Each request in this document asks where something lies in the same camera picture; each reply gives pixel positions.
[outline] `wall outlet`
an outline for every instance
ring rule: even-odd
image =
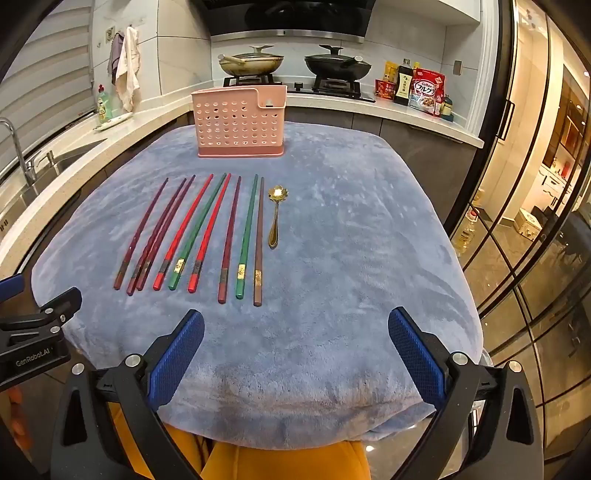
[[[110,42],[115,38],[115,27],[107,28],[105,31],[105,41]]]

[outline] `kitchen cabinet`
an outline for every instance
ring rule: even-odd
[[[389,119],[359,113],[288,106],[285,120],[331,125],[379,135],[402,157],[443,223],[464,179],[476,147]]]
[[[476,147],[384,119],[382,137],[402,157],[443,223],[464,183]]]

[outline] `wok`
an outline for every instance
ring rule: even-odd
[[[236,56],[218,55],[220,67],[228,75],[233,77],[247,75],[268,75],[279,68],[283,56],[263,52],[263,48],[274,47],[274,45],[262,45],[251,47],[254,51],[242,53]]]
[[[339,55],[343,47],[331,47],[320,45],[330,50],[323,55],[309,55],[304,58],[306,65],[312,73],[325,79],[347,80],[354,82],[362,79],[369,73],[371,65],[360,56],[346,57]]]

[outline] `dish soap bottle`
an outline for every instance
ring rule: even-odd
[[[99,85],[99,99],[96,101],[96,106],[99,109],[99,120],[101,124],[113,118],[113,111],[111,110],[111,99],[109,94],[105,92],[105,87]]]

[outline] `kitchen counter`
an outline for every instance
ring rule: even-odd
[[[482,148],[484,142],[472,135],[461,125],[436,118],[428,113],[414,108],[398,105],[390,100],[376,98],[375,103],[362,102],[349,98],[337,98],[323,95],[309,95],[306,93],[288,93],[287,106],[308,108],[323,108],[342,112],[360,113],[362,115],[377,116],[395,122],[402,122],[412,127],[419,127],[453,140],[467,143],[476,148]]]
[[[105,140],[80,157],[64,173],[59,175],[16,220],[0,242],[0,278],[14,274],[27,251],[50,219],[87,181],[117,156],[147,135],[179,116],[192,111],[191,97],[190,95],[186,96],[191,90],[211,86],[213,86],[213,82],[204,82],[191,89],[184,89],[182,98],[179,98],[178,94],[180,92],[175,92],[177,98],[175,101],[137,112],[129,120],[103,132],[92,131],[92,128],[96,126],[96,117],[87,119],[46,145],[40,155],[52,149],[57,156],[65,151],[98,140]],[[396,105],[388,100],[377,99],[375,103],[370,103],[328,96],[291,93],[288,94],[287,105],[353,112],[384,118],[407,124],[413,128],[423,129],[427,131],[427,135],[429,132],[434,132],[455,142],[471,145],[471,147],[482,148],[483,146],[483,142],[478,137],[468,133],[458,124],[437,119],[412,108]]]

